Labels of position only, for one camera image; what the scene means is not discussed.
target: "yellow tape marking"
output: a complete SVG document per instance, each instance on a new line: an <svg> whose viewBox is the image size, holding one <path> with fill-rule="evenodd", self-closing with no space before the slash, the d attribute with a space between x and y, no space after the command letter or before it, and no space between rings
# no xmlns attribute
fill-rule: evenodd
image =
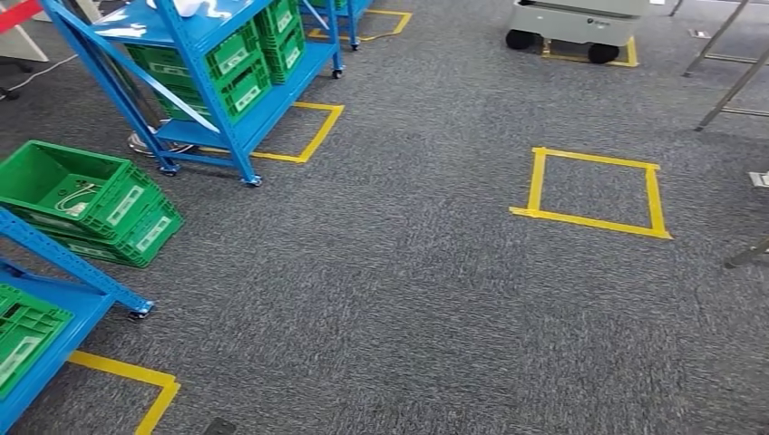
<svg viewBox="0 0 769 435"><path fill-rule="evenodd" d="M581 152L551 150L544 147L535 148L534 152L535 153L540 152L553 157L565 157L567 159L595 161L597 163L607 163L609 165L630 166L631 168L659 169L659 165L654 163L646 163L645 161L615 159L613 157L595 156L592 154L582 154Z"/></svg>
<svg viewBox="0 0 769 435"><path fill-rule="evenodd" d="M176 397L176 393L179 392L179 387L181 387L181 384L176 382L163 387L161 393L158 394L158 398L155 399L155 402L150 409L144 414L144 418L141 419L139 427L136 428L136 431L134 432L135 435L152 434L152 431L155 429L155 426L158 425L158 422L170 406L173 398Z"/></svg>
<svg viewBox="0 0 769 435"><path fill-rule="evenodd" d="M331 129L334 128L334 124L336 124L336 121L339 120L339 116L342 115L342 111L345 110L345 106L341 104L318 104L315 102L296 101L294 104L292 104L292 106L317 111L328 111L328 116L326 117L326 120L323 121L323 124L320 126L320 130L317 131L315 137L313 137L310 143L307 144L307 146L298 156L288 156L286 154L254 151L250 154L251 157L259 159L290 161L292 163L307 163L307 161L310 160L310 157L312 157L312 155L317 150L317 147L323 143L323 141L326 139L326 136L328 136L328 133L331 131ZM228 150L222 150L219 148L201 147L200 150L206 152L217 152L220 154L229 154Z"/></svg>
<svg viewBox="0 0 769 435"><path fill-rule="evenodd" d="M542 200L542 185L545 182L545 159L548 157L544 148L534 149L534 170L531 172L529 189L529 209L539 210Z"/></svg>
<svg viewBox="0 0 769 435"><path fill-rule="evenodd" d="M659 196L659 185L657 184L657 173L652 168L647 168L647 194L651 227L656 231L666 233L665 219L662 216L662 199Z"/></svg>
<svg viewBox="0 0 769 435"><path fill-rule="evenodd" d="M529 218L543 218L543 219L549 219L549 220L557 220L559 222L568 222L570 224L584 225L586 227L611 229L614 231L622 231L630 234L638 234L640 236L672 238L665 231L657 231L653 228L646 228L646 227L636 227L635 225L618 224L616 222L609 222L607 220L599 220L599 219L591 219L589 217L563 215L560 213L551 213L549 211L529 210L527 208L515 208L515 207L510 207L510 212L512 212L513 215L528 216Z"/></svg>
<svg viewBox="0 0 769 435"><path fill-rule="evenodd" d="M596 227L610 229L613 231L622 231L640 236L649 236L657 238L672 238L665 230L665 220L662 215L662 201L659 195L659 185L657 184L657 169L659 165L647 163L645 161L615 159L612 157L595 156L591 154L582 154L579 152L549 150L544 147L532 149L534 152L534 168L531 172L531 186L529 190L529 205L527 208L510 207L513 215L527 216L529 218L543 218L556 220L559 222L568 222L570 224L584 225L587 227ZM552 213L540 210L542 197L542 186L544 184L545 160L548 156L563 157L567 159L593 161L597 163L606 163L609 165L628 166L631 168L641 168L646 170L647 196L649 206L649 220L651 228L638 227L635 225L619 224L607 220L592 219L589 217L564 215L561 213Z"/></svg>
<svg viewBox="0 0 769 435"><path fill-rule="evenodd" d="M631 36L630 40L628 41L628 61L622 62L622 61L613 61L607 63L607 65L613 65L613 66L627 66L630 68L634 68L639 66L638 63L638 52L636 51L636 37ZM545 40L544 45L542 46L542 54L541 57L543 59L554 59L558 61L572 61L572 62L582 62L582 63L588 63L590 60L585 57L580 56L569 56L565 54L553 54L552 50L550 49L550 40Z"/></svg>
<svg viewBox="0 0 769 435"><path fill-rule="evenodd" d="M412 15L414 15L411 12L399 12L399 11L385 11L381 9L366 9L365 10L369 14L379 14L379 15L397 15L400 16L401 19L398 21L398 24L395 26L395 29L393 29L392 32L386 33L386 34L375 34L372 36L358 36L358 41L362 43L367 43L369 41L373 41L374 39L379 39L383 36L395 36L397 34L400 34L406 25L411 21ZM307 33L307 36L310 38L319 38L319 39L328 39L328 35L323 33L320 29L312 29ZM348 35L339 35L339 39L341 41L349 41L350 37Z"/></svg>
<svg viewBox="0 0 769 435"><path fill-rule="evenodd" d="M116 374L123 378L133 379L135 381L161 387L161 393L158 395L158 398L155 399L155 402L150 406L150 409L144 414L144 417L141 418L139 427L137 427L134 432L136 435L152 434L158 421L161 420L163 413L168 409L181 386L176 383L176 376L171 374L145 369L138 365L104 358L103 356L93 355L91 353L74 351L70 354L67 361L88 367L89 369Z"/></svg>

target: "red stripe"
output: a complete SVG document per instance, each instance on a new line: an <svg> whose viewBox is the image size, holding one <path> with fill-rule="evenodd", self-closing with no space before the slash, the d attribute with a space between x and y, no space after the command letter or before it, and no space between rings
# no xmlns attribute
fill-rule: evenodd
<svg viewBox="0 0 769 435"><path fill-rule="evenodd" d="M43 11L43 7L37 3L37 0L25 0L13 5L0 13L0 34L32 18L32 15L41 11Z"/></svg>

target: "metal table leg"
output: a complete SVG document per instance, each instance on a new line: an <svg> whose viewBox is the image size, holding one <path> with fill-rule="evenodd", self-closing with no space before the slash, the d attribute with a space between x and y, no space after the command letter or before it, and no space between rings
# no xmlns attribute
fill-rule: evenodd
<svg viewBox="0 0 769 435"><path fill-rule="evenodd" d="M751 65L750 69L747 70L745 74L743 74L742 77L740 77L740 80L735 83L734 86L732 86L732 89L729 90L729 92L724 95L724 97L721 98L721 101L718 102L718 104L715 105L713 110L711 110L704 118L700 121L699 125L695 128L695 131L702 131L704 127L707 126L707 124L710 123L710 121L715 118L718 113L721 113L722 111L728 111L732 113L739 113L743 115L755 115L755 116L769 116L769 113L765 111L749 111L746 109L729 109L726 108L726 105L737 95L746 84L748 84L751 79L758 73L761 68L766 65L766 61L769 61L769 47L766 48L766 50L761 54L761 57L758 58L758 60Z"/></svg>
<svg viewBox="0 0 769 435"><path fill-rule="evenodd" d="M718 39L723 35L726 30L728 30L729 26L732 25L732 23L737 19L738 16L743 12L747 4L750 3L750 0L742 0L740 4L737 6L734 12L732 12L731 15L729 15L729 18L726 18L726 21L721 25L721 28L718 29L718 32L715 32L712 38L710 38L710 41L705 44L705 48L702 49L701 52L699 52L699 55L697 58L695 58L694 61L692 61L689 66L687 66L686 71L684 71L684 77L688 77L691 75L692 70L694 70L705 58L709 57L707 54L710 52L710 49L713 48L715 43L718 41Z"/></svg>
<svg viewBox="0 0 769 435"><path fill-rule="evenodd" d="M736 256L727 258L724 262L724 266L727 269L734 269L735 267L744 265L745 263L761 254L769 254L769 238L762 240L756 246L750 246L749 249L737 254Z"/></svg>
<svg viewBox="0 0 769 435"><path fill-rule="evenodd" d="M668 16L674 16L678 12L678 9L681 8L681 5L684 3L684 0L678 0L678 3L676 3L675 6L673 6L673 10L670 11L670 15Z"/></svg>

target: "white robot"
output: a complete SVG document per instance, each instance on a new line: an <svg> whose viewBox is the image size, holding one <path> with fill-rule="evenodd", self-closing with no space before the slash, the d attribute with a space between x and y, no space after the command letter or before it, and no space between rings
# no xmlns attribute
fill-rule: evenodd
<svg viewBox="0 0 769 435"><path fill-rule="evenodd" d="M649 0L514 0L505 38L515 50L529 48L535 34L547 39L592 45L588 58L608 63L633 36Z"/></svg>

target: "gray carpet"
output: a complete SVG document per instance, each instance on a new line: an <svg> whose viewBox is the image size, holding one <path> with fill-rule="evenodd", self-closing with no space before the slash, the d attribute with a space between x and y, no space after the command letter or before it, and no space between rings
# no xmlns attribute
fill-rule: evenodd
<svg viewBox="0 0 769 435"><path fill-rule="evenodd" d="M687 29L712 34L734 5L652 8L635 69L508 50L508 0L375 5L414 18L313 83L301 100L343 116L307 164L257 160L258 190L224 169L157 175L78 62L0 103L3 153L37 138L134 158L187 217L147 270L99 264L158 308L141 324L115 308L83 345L178 377L156 433L216 417L277 435L764 430L767 263L721 262L766 234L769 192L745 173L769 169L769 133L734 115L692 131L744 66L680 77L703 44ZM720 52L769 41L769 8L751 11ZM738 103L765 109L767 81ZM319 122L292 113L266 150L296 152ZM658 163L674 240L513 216L536 146ZM597 165L549 160L542 206L648 225L639 171ZM155 393L67 366L12 432L132 433Z"/></svg>

